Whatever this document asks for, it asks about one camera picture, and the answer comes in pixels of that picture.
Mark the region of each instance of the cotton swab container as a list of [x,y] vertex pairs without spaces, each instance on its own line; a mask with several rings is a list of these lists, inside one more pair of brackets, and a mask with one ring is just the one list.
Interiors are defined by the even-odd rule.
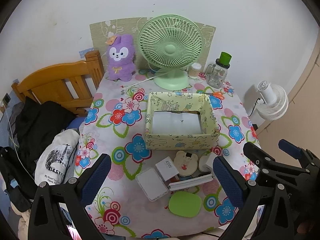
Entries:
[[199,76],[201,68],[202,68],[201,64],[193,63],[190,66],[190,69],[189,69],[189,72],[188,72],[189,78],[196,79]]

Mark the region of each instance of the yellow paper box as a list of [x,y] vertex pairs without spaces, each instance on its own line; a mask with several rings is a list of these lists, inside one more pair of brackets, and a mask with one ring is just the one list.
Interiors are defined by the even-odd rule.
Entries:
[[[203,134],[153,134],[155,111],[197,111],[200,113]],[[146,116],[146,148],[151,150],[210,149],[220,134],[209,96],[181,92],[151,92]]]

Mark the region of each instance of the purple plush bunny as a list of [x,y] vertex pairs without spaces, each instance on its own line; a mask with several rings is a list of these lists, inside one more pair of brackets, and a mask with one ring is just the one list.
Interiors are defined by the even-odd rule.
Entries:
[[133,37],[130,34],[116,36],[116,40],[107,50],[109,79],[127,82],[131,80],[132,72],[136,69],[132,61],[135,53]]

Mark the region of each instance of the wall outlet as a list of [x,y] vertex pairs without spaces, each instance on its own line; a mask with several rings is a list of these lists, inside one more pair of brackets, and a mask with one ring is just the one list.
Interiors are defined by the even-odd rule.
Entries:
[[8,106],[8,103],[10,102],[11,98],[8,95],[8,93],[5,94],[4,98],[2,101],[0,101],[0,111],[4,114],[4,111],[6,107]]
[[8,93],[6,93],[4,98],[2,99],[2,102],[4,103],[5,106],[7,106],[10,100],[11,100],[10,96],[8,95]]

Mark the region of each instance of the fan base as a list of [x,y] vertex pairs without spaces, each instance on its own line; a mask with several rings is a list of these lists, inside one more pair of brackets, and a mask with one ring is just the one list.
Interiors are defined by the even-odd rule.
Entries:
[[160,69],[156,72],[155,83],[167,90],[182,90],[189,85],[189,78],[186,71],[181,69],[168,70]]

